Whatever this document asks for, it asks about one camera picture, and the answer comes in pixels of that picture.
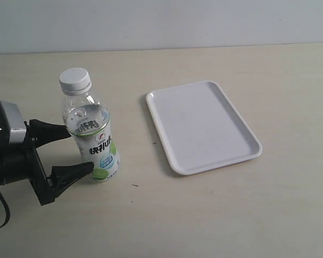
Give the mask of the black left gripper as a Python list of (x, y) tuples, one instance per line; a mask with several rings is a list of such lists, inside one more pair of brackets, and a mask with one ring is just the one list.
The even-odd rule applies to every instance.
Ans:
[(24, 164), (34, 193), (40, 205), (46, 205), (55, 201), (72, 184), (91, 174), (94, 169), (93, 162), (85, 162), (72, 166), (53, 166), (51, 181), (45, 173), (37, 148), (54, 141), (70, 138), (65, 125), (49, 124), (37, 119), (24, 121), (26, 135), (20, 150), (24, 155)]

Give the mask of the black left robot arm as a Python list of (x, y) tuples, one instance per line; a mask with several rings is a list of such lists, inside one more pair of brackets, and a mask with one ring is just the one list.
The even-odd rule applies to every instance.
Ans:
[(47, 176), (37, 148), (50, 142), (69, 138), (66, 126), (45, 123), (37, 119), (23, 122), (25, 134), (17, 144), (9, 142), (9, 123), (0, 107), (0, 186), (29, 180), (41, 205), (55, 201), (76, 181), (89, 175), (93, 162), (72, 166), (53, 166)]

